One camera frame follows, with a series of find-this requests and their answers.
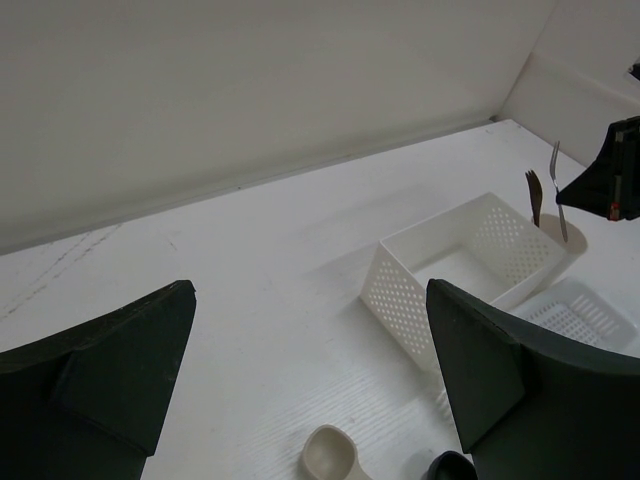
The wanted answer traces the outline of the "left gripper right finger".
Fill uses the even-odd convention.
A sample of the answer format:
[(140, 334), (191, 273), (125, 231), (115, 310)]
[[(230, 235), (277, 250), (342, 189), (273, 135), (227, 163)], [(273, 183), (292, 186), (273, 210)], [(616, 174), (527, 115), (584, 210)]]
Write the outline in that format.
[(639, 360), (432, 279), (426, 310), (473, 479), (636, 479)]

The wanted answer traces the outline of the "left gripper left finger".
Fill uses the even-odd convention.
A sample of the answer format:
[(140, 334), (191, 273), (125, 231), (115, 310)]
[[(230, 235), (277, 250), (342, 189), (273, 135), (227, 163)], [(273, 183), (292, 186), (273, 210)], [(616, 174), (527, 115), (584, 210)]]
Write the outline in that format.
[(138, 479), (196, 311), (189, 280), (1, 354), (4, 479)]

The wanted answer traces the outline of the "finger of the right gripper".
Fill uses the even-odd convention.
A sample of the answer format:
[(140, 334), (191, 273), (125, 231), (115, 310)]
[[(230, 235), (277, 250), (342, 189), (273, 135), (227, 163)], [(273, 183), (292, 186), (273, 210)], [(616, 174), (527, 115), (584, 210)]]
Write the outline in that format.
[(609, 221), (639, 218), (639, 117), (609, 125), (596, 159), (564, 189), (556, 203)]

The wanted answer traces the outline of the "silver metal fork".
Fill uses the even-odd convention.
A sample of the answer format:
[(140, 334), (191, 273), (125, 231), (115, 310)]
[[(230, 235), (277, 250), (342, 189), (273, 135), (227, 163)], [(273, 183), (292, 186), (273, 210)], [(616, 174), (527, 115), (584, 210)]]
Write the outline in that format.
[[(553, 150), (552, 150), (550, 163), (549, 163), (549, 176), (550, 176), (552, 184), (553, 184), (553, 186), (555, 188), (556, 197), (560, 193), (560, 188), (559, 188), (559, 185), (558, 185), (557, 174), (556, 174), (559, 149), (560, 149), (560, 140), (557, 140), (557, 141), (555, 141), (555, 143), (553, 145)], [(564, 215), (563, 206), (557, 201), (557, 198), (555, 200), (555, 203), (556, 203), (556, 206), (557, 206), (557, 209), (558, 209), (558, 218), (559, 218), (559, 224), (560, 224), (560, 230), (561, 230), (562, 238), (563, 238), (565, 243), (568, 243), (568, 241), (569, 241), (568, 228), (567, 228), (566, 218), (565, 218), (565, 215)]]

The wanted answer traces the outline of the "black spoon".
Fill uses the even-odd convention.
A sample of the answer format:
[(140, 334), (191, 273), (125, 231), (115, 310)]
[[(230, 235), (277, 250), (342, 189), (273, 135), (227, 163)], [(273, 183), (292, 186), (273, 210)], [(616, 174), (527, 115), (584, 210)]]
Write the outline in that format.
[(471, 461), (456, 451), (446, 451), (430, 464), (422, 480), (477, 480)]

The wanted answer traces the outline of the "beige spoon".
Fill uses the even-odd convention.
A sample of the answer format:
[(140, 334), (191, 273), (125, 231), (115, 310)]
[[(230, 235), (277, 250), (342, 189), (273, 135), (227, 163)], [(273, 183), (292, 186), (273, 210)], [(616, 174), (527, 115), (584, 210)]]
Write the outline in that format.
[(325, 424), (306, 440), (300, 463), (312, 479), (366, 480), (354, 441), (339, 428)]

